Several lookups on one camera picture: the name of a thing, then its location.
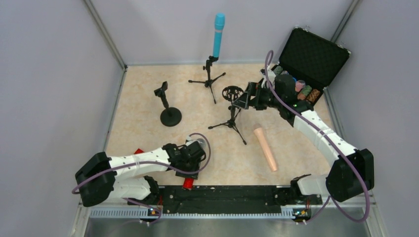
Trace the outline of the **black poker chip case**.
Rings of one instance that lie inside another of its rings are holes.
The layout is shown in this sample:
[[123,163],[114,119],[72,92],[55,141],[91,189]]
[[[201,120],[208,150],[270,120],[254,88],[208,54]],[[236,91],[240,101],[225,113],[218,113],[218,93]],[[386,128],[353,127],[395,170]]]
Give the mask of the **black poker chip case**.
[[335,79],[350,57],[351,52],[306,29],[295,27],[288,38],[278,63],[269,68],[270,80],[281,74],[291,75],[293,81],[302,80],[311,87],[313,106]]

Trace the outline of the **red plastic block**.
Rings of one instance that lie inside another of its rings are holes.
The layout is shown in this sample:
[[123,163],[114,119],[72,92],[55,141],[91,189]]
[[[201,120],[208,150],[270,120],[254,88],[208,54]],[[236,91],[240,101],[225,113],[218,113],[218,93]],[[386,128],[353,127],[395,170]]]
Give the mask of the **red plastic block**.
[[141,154],[141,153],[144,153],[144,151],[143,151],[143,150],[141,150],[141,149],[137,149],[137,150],[134,152],[134,154],[135,154],[135,155],[137,155],[137,154]]

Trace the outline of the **small black tripod mic stand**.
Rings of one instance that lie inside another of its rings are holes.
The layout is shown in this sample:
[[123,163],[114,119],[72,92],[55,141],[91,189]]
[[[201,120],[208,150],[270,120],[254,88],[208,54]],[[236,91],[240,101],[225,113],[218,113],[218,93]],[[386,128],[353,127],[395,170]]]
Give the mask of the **small black tripod mic stand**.
[[211,67],[214,62],[218,61],[218,57],[209,56],[209,58],[206,60],[206,64],[203,66],[203,70],[207,72],[207,80],[206,81],[196,81],[196,80],[188,80],[189,83],[202,83],[206,88],[210,89],[210,92],[212,94],[213,102],[216,104],[216,98],[212,89],[212,84],[217,81],[220,77],[223,77],[226,75],[226,72],[223,72],[221,75],[211,78]]

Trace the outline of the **black tripod stand with basket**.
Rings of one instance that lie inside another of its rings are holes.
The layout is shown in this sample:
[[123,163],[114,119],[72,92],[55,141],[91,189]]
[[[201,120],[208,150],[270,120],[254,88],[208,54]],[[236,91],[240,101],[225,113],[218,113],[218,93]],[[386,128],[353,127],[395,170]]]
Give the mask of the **black tripod stand with basket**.
[[219,126],[226,126],[228,128],[233,129],[235,132],[237,132],[242,140],[242,142],[244,143],[244,145],[246,145],[246,141],[243,138],[243,136],[241,135],[240,131],[238,130],[237,126],[236,126],[236,118],[238,116],[238,114],[241,112],[241,108],[238,108],[236,106],[233,105],[233,102],[235,100],[237,100],[242,94],[244,93],[244,91],[235,85],[231,85],[228,87],[225,87],[222,91],[222,97],[230,102],[230,106],[228,107],[228,110],[230,112],[230,119],[226,122],[217,124],[217,125],[213,125],[213,126],[209,126],[208,129],[213,129],[215,127],[219,127]]

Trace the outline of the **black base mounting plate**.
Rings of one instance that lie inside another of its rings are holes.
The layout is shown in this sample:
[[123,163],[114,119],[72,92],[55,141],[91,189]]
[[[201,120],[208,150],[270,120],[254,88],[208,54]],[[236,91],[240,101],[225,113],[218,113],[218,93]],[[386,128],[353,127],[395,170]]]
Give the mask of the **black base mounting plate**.
[[141,200],[146,205],[161,205],[166,214],[267,214],[280,213],[286,205],[322,204],[317,195],[304,196],[290,186],[194,186],[160,187]]

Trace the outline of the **red glitter microphone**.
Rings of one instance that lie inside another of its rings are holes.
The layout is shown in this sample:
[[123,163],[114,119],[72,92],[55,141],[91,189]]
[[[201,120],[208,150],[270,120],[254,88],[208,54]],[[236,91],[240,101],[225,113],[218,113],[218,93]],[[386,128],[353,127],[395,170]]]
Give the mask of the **red glitter microphone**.
[[[200,143],[200,145],[201,145],[202,148],[206,148],[207,147],[206,142],[205,142],[205,140],[203,138],[198,138],[197,140]],[[189,191],[192,190],[192,188],[193,188],[193,182],[195,180],[196,180],[196,178],[189,178],[189,177],[188,178],[185,178],[182,188],[184,190],[189,190]]]

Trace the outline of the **blue microphone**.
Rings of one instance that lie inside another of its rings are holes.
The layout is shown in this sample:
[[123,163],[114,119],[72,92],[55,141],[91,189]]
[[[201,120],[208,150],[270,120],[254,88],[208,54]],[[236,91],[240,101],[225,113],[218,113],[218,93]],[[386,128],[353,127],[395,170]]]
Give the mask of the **blue microphone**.
[[212,56],[218,58],[221,48],[222,33],[225,26],[225,14],[217,13],[214,20],[214,40]]

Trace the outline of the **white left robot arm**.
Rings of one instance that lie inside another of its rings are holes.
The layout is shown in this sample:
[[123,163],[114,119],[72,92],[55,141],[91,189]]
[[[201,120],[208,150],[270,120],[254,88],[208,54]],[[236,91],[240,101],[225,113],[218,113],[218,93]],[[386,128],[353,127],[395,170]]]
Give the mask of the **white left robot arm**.
[[153,151],[121,157],[96,153],[75,173],[77,186],[73,194],[91,207],[104,201],[126,198],[152,202],[159,193],[157,182],[148,173],[174,170],[177,176],[193,176],[201,171],[208,156],[205,145],[192,140],[184,145],[166,144]]

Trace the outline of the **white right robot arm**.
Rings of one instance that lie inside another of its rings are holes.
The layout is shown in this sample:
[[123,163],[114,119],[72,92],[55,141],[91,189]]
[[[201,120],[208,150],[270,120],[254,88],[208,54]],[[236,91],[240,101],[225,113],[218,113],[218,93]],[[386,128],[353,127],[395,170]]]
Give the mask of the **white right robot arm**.
[[298,99],[291,75],[279,75],[271,83],[249,82],[233,97],[233,106],[256,110],[274,108],[293,128],[305,135],[325,157],[331,169],[326,175],[303,175],[295,179],[301,195],[330,196],[344,202],[374,187],[374,157],[368,149],[359,150],[328,127],[308,100]]

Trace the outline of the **beige microphone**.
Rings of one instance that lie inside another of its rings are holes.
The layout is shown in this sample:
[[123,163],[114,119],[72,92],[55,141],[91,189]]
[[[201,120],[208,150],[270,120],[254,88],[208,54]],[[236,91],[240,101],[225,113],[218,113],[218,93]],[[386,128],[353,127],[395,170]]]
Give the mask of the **beige microphone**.
[[262,148],[263,154],[265,156],[265,159],[266,159],[266,161],[268,163],[268,166],[269,166],[270,170],[272,172],[277,171],[278,170],[278,166],[277,166],[276,160],[275,160],[275,158],[273,156],[273,153],[272,153],[272,151],[270,149],[270,146],[269,146],[269,144],[267,142],[267,139],[265,137],[263,128],[258,124],[258,126],[256,126],[253,129],[253,133],[255,134],[255,136],[256,136],[256,138],[257,138],[257,140],[258,140],[258,142],[259,142],[259,144],[260,144],[260,146]]

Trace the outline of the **black round-base mic stand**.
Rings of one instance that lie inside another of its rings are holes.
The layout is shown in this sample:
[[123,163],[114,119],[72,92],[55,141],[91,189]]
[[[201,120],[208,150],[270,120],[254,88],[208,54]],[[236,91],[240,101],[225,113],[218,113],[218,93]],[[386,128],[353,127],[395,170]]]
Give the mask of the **black round-base mic stand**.
[[164,106],[164,110],[160,114],[160,121],[164,126],[173,127],[178,125],[182,119],[182,113],[178,108],[170,107],[167,101],[165,91],[168,88],[168,82],[164,81],[160,88],[154,90],[155,96],[159,97]]

